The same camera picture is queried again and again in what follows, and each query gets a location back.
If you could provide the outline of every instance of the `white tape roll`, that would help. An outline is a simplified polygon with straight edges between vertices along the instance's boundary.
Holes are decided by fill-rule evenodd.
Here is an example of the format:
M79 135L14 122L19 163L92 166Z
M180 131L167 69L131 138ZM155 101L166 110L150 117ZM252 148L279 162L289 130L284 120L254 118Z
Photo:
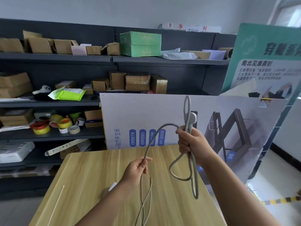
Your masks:
M84 118L79 117L79 118L77 118L77 125L84 126L85 121L86 120Z
M69 131L68 131L68 128L63 128L63 129L58 129L59 131L60 131L60 133L62 133L62 134L65 134L65 133L68 133Z
M80 132L80 128L78 125L72 125L71 127L68 128L68 131L70 134L77 134Z

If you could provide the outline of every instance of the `table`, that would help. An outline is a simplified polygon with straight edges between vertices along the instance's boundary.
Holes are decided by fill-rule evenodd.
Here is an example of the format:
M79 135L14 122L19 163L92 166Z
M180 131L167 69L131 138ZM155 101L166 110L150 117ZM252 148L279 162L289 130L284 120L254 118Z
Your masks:
M68 154L29 226L47 226L48 223L49 226L74 226L107 194L111 185L121 179L129 162L144 155L145 149ZM179 181L169 174L169 165L179 156L178 145L154 146L148 155L153 161L149 163L149 173L143 177L144 196L149 188L149 176L153 187L146 226L225 226L200 177L200 195L195 200L190 181ZM174 165L173 172L180 177L189 176L186 156ZM122 205L114 225L135 225L140 209L139 195L137 186Z

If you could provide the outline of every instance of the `person's left hand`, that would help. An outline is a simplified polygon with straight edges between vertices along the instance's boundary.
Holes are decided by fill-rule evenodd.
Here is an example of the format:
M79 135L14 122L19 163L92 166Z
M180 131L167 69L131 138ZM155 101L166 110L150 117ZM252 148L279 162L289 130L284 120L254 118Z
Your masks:
M120 182L126 183L132 188L137 186L140 182L142 173L146 174L148 172L147 165L150 161L152 161L152 158L150 157L146 157L145 160L141 157L130 162L126 167Z

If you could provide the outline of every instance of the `gray cable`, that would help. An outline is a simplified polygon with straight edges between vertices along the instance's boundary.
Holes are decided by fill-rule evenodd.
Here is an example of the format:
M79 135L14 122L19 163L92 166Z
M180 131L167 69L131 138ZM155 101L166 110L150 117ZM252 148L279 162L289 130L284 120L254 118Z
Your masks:
M186 108L186 102L188 104L188 110L187 110L187 116L186 116L186 113L185 113L185 108ZM191 109L190 109L190 105L191 105L191 101L190 101L190 97L187 95L185 97L185 100L184 100L184 120L185 120L185 129L184 131L188 132L191 134L191 129L188 129L188 122L189 122L189 119L190 119L190 113L191 113ZM178 129L181 129L178 125L176 124L173 124L173 123L167 123L167 124L164 124L162 125L155 133L155 135L152 137L152 139L150 140L150 142L148 143L148 147L146 148L146 152L145 152L145 155L144 155L144 160L146 158L146 156L148 155L148 151L149 151L149 148L151 146L151 143L153 142L153 140L156 138L157 134L159 133L159 131L166 127L166 126L169 126L169 125L172 125L172 126L175 126L177 127ZM179 178L178 176L176 176L174 173L172 173L171 171L171 168L172 166L180 160L180 158L182 158L184 154L180 154L178 158L176 158L175 161L173 161L171 163L171 165L169 166L169 172L170 174L175 177L176 179L178 180L181 180L181 181L188 181L188 180L191 180L191 187L192 187L192 193L193 193L193 196L195 199L198 199L199 198L199 186L198 186L198 171L197 171L197 164L195 162L195 157L194 157L194 153L192 151L190 151L187 155L188 157L188 165L189 165L189 170L190 170L190 175L188 178ZM195 180L195 187L194 187L194 182L193 182L193 177L192 177L192 166L191 166L191 161L192 161L192 164L193 164L193 168L194 168L194 180ZM150 188L148 190L148 193L146 194L145 198L144 198L144 201L142 201L142 175L141 175L141 178L140 178L140 199L141 199L141 207L140 207L140 210L139 210L139 213L138 213L138 216L137 216L137 219L136 219L136 223L135 223L135 226L137 226L137 222L138 222L138 219L139 219L139 215L141 213L141 210L142 210L142 222L141 222L141 226L145 226L147 220L148 220L148 217L150 215L150 211L151 211L151 187L152 187L152 178L150 178ZM145 201L147 199L147 197L150 197L150 205L149 205L149 210L148 210L148 215L144 221L144 204L145 204Z

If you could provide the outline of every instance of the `tile floor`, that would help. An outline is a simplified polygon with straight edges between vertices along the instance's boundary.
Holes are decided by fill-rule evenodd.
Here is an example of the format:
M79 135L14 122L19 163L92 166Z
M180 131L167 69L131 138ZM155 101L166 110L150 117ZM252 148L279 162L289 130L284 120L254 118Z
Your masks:
M256 176L248 184L262 201L293 197L301 189L301 173L268 151ZM41 197L35 197L0 202L0 226L28 226L41 200ZM283 226L301 225L301 201L266 208Z

